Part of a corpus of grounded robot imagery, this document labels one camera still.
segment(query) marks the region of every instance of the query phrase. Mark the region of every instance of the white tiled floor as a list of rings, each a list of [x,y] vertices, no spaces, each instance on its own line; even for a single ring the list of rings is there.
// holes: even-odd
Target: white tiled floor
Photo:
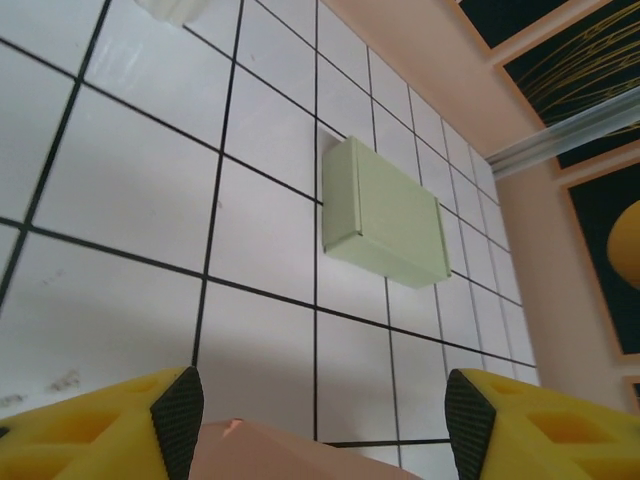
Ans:
[[[445,479],[448,371],[538,381],[490,167],[323,5],[316,72],[317,5],[295,3],[218,0],[177,29],[113,0],[73,97],[101,2],[0,5],[0,398],[26,396],[0,417],[198,353],[207,421]],[[451,279],[385,287],[323,255],[317,167],[340,135],[439,198]],[[47,390],[74,370],[78,388]]]

